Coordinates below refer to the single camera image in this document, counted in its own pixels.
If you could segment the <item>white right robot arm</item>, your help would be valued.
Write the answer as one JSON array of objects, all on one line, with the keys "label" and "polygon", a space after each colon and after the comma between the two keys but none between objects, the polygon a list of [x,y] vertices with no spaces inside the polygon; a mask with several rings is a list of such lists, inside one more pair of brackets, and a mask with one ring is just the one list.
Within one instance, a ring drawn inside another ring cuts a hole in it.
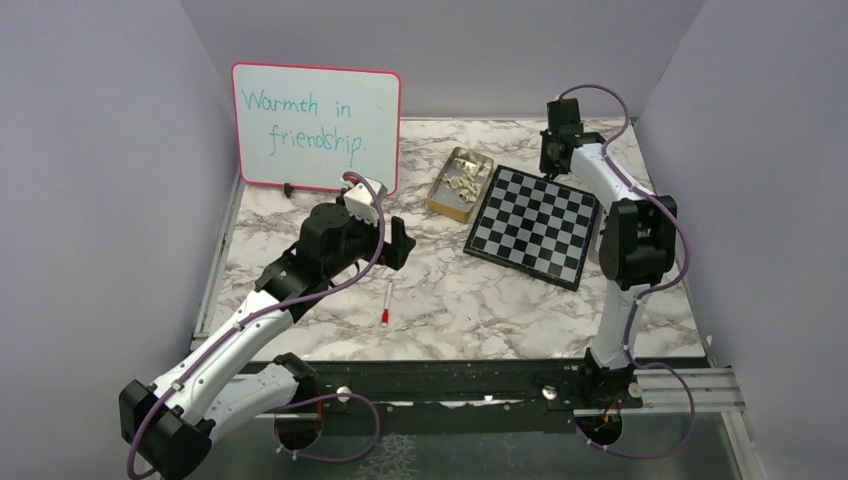
[{"label": "white right robot arm", "polygon": [[606,213],[598,263],[607,293],[597,334],[576,383],[581,402],[600,408],[622,399],[632,381],[636,330],[651,288],[676,257],[676,201],[656,198],[608,152],[603,136],[585,131],[576,99],[547,103],[540,170],[549,178],[573,173]]}]

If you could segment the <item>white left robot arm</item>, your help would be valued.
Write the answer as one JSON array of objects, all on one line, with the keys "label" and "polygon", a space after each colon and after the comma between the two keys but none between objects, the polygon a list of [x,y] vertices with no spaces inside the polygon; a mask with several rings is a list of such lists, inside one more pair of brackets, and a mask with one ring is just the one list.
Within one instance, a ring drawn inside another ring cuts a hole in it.
[{"label": "white left robot arm", "polygon": [[400,270],[415,246],[403,219],[385,218],[373,200],[315,206],[298,240],[263,269],[222,327],[152,382],[133,380],[123,388],[119,417],[130,446],[128,478],[184,479],[217,440],[261,413],[350,399],[348,392],[320,394],[315,370],[293,353],[247,380],[234,378],[321,300],[376,266]]}]

